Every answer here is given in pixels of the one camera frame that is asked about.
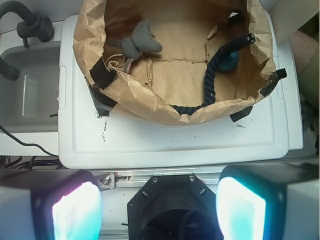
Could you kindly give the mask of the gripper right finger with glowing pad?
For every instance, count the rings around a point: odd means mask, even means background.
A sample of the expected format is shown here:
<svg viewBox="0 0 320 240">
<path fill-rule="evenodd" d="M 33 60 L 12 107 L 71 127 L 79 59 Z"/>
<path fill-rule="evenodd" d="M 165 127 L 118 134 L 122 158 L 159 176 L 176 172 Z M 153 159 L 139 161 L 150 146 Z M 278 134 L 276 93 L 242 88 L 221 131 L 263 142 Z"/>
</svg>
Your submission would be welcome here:
<svg viewBox="0 0 320 240">
<path fill-rule="evenodd" d="M 228 165 L 217 185 L 216 213 L 226 240 L 318 240 L 320 167 Z"/>
</svg>

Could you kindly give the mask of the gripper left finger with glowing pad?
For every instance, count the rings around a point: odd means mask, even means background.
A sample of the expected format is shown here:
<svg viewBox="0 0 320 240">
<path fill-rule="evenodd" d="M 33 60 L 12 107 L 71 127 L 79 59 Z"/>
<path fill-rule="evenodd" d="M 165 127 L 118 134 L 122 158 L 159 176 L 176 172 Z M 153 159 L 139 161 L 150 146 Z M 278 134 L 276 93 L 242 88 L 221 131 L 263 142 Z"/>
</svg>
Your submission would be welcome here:
<svg viewBox="0 0 320 240">
<path fill-rule="evenodd" d="M 88 170 L 0 172 L 2 240 L 96 240 L 103 200 Z"/>
</svg>

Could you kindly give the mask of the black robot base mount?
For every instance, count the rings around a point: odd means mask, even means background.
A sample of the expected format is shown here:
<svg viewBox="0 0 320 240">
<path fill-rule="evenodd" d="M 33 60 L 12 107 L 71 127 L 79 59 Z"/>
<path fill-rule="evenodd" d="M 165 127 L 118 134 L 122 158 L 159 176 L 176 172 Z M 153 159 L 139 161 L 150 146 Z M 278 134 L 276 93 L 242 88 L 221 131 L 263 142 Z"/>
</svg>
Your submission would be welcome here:
<svg viewBox="0 0 320 240">
<path fill-rule="evenodd" d="M 195 175 L 152 176 L 127 203 L 131 240 L 222 240 L 216 194 Z"/>
</svg>

